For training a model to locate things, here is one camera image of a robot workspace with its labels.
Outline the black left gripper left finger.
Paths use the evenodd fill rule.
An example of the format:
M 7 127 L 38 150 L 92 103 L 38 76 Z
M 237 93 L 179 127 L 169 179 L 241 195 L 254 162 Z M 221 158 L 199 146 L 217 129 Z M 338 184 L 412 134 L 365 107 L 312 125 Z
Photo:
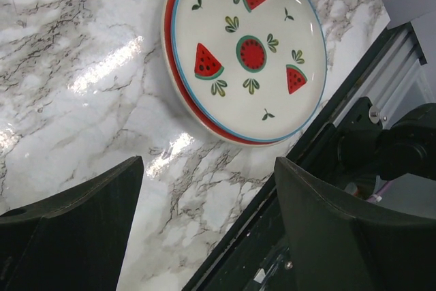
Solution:
M 101 175 L 1 215 L 2 290 L 116 290 L 144 165 Z

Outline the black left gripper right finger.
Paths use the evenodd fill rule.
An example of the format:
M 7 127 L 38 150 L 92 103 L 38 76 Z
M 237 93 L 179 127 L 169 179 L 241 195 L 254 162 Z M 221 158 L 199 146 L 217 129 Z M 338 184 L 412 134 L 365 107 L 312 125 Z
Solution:
M 435 220 L 371 204 L 275 162 L 299 290 L 434 290 Z

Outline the red plate teal flower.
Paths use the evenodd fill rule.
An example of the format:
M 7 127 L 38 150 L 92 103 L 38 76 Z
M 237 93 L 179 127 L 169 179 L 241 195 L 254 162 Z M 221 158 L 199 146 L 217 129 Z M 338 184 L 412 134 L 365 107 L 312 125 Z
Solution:
M 275 142 L 255 142 L 244 140 L 237 136 L 233 136 L 230 132 L 225 132 L 223 129 L 218 127 L 213 123 L 202 111 L 197 107 L 191 96 L 187 92 L 183 81 L 179 75 L 178 69 L 176 67 L 176 62 L 174 60 L 174 53 L 171 45 L 171 17 L 173 12 L 174 3 L 176 0 L 165 0 L 163 3 L 163 12 L 161 16 L 161 45 L 163 48 L 163 53 L 165 56 L 166 66 L 168 69 L 169 77 L 172 81 L 174 90 L 178 95 L 181 103 L 184 105 L 187 112 L 193 117 L 194 121 L 200 124 L 212 135 L 226 141 L 237 145 L 243 145 L 248 147 L 267 147 L 275 144 Z

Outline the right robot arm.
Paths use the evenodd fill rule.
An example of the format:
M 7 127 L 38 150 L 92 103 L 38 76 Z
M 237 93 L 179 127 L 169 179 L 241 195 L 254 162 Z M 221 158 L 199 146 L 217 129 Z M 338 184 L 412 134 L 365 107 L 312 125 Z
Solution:
M 376 202 L 409 174 L 435 178 L 435 94 L 410 22 L 384 30 L 289 154 L 334 186 Z

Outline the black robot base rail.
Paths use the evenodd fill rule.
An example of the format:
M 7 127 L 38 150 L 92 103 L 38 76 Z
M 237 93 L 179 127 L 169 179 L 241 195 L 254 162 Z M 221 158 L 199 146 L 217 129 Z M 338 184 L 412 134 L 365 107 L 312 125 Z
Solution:
M 434 290 L 435 92 L 386 30 L 186 290 Z

